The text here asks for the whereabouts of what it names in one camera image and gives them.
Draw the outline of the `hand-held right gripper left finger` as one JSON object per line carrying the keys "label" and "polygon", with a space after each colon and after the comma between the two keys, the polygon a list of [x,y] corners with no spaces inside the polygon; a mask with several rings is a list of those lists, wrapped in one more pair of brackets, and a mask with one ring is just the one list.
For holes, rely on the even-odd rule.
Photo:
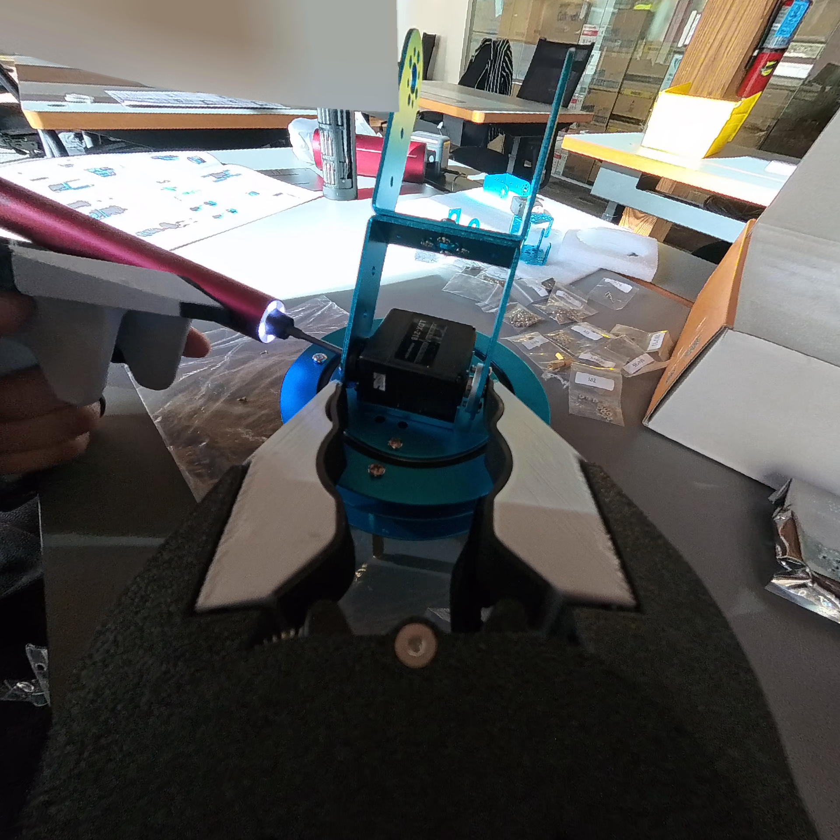
{"label": "hand-held right gripper left finger", "polygon": [[331,382],[249,458],[243,483],[195,603],[198,613],[286,594],[336,543],[340,501],[325,467],[339,431]]}

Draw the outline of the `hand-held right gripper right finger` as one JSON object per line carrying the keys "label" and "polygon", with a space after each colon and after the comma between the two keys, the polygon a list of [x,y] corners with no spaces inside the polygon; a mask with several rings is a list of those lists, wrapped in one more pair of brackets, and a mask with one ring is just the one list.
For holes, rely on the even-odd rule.
{"label": "hand-held right gripper right finger", "polygon": [[579,454],[506,387],[494,389],[497,431],[512,457],[492,504],[496,537],[558,593],[635,607]]}

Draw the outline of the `blue toy robot arm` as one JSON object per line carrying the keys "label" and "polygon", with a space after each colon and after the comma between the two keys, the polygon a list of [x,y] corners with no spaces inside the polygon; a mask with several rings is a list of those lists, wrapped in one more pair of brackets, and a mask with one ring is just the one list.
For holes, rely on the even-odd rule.
{"label": "blue toy robot arm", "polygon": [[[512,457],[497,431],[503,385],[547,425],[548,402],[537,411],[517,391],[493,379],[492,355],[516,278],[521,235],[461,226],[396,211],[421,90],[423,55],[415,29],[405,37],[398,110],[390,116],[374,187],[358,279],[343,331],[340,357],[315,380],[305,356],[283,385],[280,412],[289,422],[331,382],[341,384],[346,406],[339,432],[343,466],[334,479],[350,525],[396,539],[441,539],[469,530],[476,506],[510,476]],[[526,233],[549,150],[546,134]],[[375,321],[387,250],[403,246],[454,256],[506,271],[490,336],[463,323],[401,309]]]}

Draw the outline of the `background desk with papers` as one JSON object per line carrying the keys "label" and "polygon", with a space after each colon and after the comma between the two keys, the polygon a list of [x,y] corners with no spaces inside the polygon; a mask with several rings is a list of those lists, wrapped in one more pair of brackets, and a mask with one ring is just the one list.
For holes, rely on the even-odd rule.
{"label": "background desk with papers", "polygon": [[35,129],[111,130],[257,130],[285,129],[298,117],[315,118],[307,109],[246,110],[209,108],[126,108],[108,90],[136,91],[138,82],[59,66],[26,56],[12,60],[20,107]]}

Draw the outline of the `person's left hand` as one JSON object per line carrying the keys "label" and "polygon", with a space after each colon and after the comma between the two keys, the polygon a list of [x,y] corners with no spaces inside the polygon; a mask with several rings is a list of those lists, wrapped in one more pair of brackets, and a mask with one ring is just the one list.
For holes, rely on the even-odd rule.
{"label": "person's left hand", "polygon": [[83,453],[102,415],[102,388],[90,403],[61,399],[26,348],[14,348],[26,366],[2,373],[1,472],[20,476],[66,463]]}

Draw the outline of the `printed instruction sheet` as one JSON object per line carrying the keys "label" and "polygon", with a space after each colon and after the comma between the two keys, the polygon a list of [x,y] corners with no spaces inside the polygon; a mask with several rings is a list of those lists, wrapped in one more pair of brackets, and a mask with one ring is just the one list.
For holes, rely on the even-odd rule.
{"label": "printed instruction sheet", "polygon": [[204,151],[22,159],[1,176],[170,251],[316,196]]}

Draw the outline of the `clear plastic sheet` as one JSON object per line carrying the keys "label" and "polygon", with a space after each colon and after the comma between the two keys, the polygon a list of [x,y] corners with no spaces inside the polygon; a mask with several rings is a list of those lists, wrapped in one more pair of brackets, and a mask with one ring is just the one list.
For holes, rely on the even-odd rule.
{"label": "clear plastic sheet", "polygon": [[138,394],[195,499],[231,466],[251,456],[281,426],[280,387],[305,350],[299,339],[259,343],[210,322],[196,325],[211,344],[207,356],[183,359],[164,391]]}

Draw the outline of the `clear plastic bag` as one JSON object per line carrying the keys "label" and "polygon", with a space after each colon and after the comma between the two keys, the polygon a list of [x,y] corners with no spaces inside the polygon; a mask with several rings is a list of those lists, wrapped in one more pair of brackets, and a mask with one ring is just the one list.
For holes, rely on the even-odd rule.
{"label": "clear plastic bag", "polygon": [[542,411],[623,426],[670,358],[686,307],[646,284],[599,269],[563,286],[513,282],[490,376]]}

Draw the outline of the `white cardboard box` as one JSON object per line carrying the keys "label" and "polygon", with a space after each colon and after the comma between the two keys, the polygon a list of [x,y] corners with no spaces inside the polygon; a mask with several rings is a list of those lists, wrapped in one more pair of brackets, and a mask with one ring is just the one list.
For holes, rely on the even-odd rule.
{"label": "white cardboard box", "polygon": [[644,424],[770,487],[838,494],[838,114],[700,291]]}

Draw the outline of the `white plastic bag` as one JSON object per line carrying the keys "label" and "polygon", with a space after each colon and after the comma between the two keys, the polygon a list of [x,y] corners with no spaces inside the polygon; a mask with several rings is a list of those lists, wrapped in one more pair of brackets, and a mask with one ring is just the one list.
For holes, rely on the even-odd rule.
{"label": "white plastic bag", "polygon": [[306,165],[320,167],[315,162],[313,153],[313,138],[319,130],[317,119],[296,118],[288,125],[288,133],[291,148],[297,158]]}

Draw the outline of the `grey ribbed cylinder stand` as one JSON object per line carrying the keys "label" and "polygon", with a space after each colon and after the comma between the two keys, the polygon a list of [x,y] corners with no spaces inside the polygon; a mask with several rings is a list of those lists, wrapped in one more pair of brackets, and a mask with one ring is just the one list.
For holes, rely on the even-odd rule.
{"label": "grey ribbed cylinder stand", "polygon": [[358,182],[355,163],[354,112],[318,109],[322,194],[334,201],[354,201]]}

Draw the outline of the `white foam sheet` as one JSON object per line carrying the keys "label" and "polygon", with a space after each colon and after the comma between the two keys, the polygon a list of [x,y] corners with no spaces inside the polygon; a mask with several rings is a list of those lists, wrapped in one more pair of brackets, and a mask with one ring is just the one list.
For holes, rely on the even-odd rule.
{"label": "white foam sheet", "polygon": [[652,281],[658,269],[658,241],[623,227],[571,229],[560,242],[560,257]]}

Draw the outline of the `small grey device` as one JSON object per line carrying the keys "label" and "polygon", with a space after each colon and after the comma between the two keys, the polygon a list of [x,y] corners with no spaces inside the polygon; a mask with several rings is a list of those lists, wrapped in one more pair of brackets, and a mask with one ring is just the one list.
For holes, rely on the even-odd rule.
{"label": "small grey device", "polygon": [[450,138],[443,133],[415,131],[412,134],[412,141],[425,147],[425,180],[436,181],[443,177],[448,165]]}

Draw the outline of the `wooden pillar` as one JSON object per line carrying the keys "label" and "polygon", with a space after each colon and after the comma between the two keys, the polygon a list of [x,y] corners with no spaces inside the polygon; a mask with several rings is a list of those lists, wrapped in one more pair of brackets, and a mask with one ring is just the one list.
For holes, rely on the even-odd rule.
{"label": "wooden pillar", "polygon": [[670,86],[690,84],[693,95],[735,99],[746,66],[778,4],[707,2]]}

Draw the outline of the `red fire extinguisher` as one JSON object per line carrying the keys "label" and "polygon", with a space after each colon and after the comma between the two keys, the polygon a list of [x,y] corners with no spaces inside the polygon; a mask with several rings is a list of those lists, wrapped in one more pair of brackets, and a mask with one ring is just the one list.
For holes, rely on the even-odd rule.
{"label": "red fire extinguisher", "polygon": [[767,87],[810,5],[807,1],[777,3],[737,91],[740,99],[755,96]]}

